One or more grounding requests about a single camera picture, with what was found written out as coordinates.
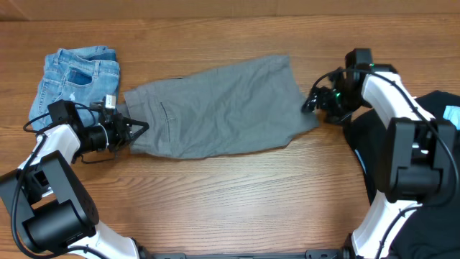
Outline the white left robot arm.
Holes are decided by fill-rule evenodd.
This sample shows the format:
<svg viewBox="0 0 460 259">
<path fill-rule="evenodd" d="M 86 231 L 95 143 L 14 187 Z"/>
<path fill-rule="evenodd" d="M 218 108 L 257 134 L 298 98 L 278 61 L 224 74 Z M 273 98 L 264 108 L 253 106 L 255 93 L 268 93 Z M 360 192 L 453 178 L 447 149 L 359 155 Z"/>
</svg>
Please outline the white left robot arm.
<svg viewBox="0 0 460 259">
<path fill-rule="evenodd" d="M 85 107 L 59 100 L 48 106 L 51 124 L 35 131 L 37 144 L 18 168 L 1 176 L 1 200 L 11 233 L 30 258 L 74 254 L 84 258 L 150 258 L 147 248 L 99 219 L 98 210 L 71 168 L 77 158 L 108 150 L 117 154 L 149 128 L 116 112 L 112 96 Z M 84 126 L 79 110 L 93 117 Z"/>
</svg>

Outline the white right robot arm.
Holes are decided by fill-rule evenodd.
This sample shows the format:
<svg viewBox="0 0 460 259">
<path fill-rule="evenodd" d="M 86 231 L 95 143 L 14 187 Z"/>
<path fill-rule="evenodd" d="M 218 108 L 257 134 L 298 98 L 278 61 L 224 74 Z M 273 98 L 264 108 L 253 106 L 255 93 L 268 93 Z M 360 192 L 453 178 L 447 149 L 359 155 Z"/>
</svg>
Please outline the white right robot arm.
<svg viewBox="0 0 460 259">
<path fill-rule="evenodd" d="M 355 48 L 345 66 L 325 74 L 331 88 L 314 85 L 302 113 L 326 112 L 325 121 L 351 129 L 361 106 L 385 126 L 375 170 L 375 198 L 363 222 L 333 250 L 309 250 L 307 258 L 386 258 L 391 242 L 416 211 L 437 209 L 459 194 L 454 160 L 456 127 L 436 119 L 408 93 L 397 70 L 376 64 L 368 48 Z"/>
</svg>

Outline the grey cotton shorts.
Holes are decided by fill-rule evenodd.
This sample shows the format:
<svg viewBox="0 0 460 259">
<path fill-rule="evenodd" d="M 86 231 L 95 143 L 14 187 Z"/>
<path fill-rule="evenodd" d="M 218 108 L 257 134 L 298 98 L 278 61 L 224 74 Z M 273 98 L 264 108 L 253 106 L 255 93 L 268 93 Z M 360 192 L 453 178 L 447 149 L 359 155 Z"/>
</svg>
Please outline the grey cotton shorts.
<svg viewBox="0 0 460 259">
<path fill-rule="evenodd" d="M 306 98 L 290 58 L 269 55 L 124 92 L 118 110 L 149 129 L 133 153 L 199 159 L 286 146 L 319 126 L 302 113 Z"/>
</svg>

